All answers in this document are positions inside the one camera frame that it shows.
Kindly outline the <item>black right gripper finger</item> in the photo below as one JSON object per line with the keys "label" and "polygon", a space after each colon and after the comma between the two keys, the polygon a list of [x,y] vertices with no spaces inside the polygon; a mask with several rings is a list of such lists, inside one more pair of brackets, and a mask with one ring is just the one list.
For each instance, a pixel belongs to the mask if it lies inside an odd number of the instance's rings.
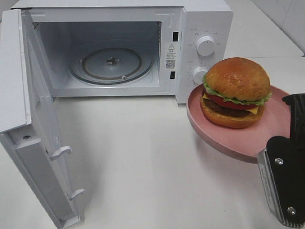
{"label": "black right gripper finger", "polygon": [[292,94],[282,98],[290,107],[290,139],[294,143],[305,142],[305,94]]}

